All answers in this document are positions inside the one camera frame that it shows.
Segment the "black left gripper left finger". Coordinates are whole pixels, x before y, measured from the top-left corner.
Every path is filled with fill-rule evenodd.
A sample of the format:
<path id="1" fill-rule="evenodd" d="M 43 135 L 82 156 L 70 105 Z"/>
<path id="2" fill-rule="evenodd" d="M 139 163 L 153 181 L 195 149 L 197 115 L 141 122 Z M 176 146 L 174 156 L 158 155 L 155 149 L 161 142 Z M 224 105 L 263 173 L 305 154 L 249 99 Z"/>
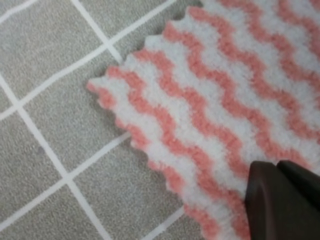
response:
<path id="1" fill-rule="evenodd" d="M 244 203 L 253 240 L 320 238 L 320 205 L 308 202 L 277 164 L 251 163 Z"/>

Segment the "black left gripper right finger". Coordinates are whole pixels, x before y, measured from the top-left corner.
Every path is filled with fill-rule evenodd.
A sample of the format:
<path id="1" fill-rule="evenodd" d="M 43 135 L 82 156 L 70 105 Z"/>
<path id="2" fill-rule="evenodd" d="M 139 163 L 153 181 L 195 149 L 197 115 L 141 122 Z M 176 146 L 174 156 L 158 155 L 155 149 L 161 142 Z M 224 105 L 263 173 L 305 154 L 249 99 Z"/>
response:
<path id="1" fill-rule="evenodd" d="M 312 205 L 320 204 L 320 176 L 290 161 L 281 160 L 276 167 Z"/>

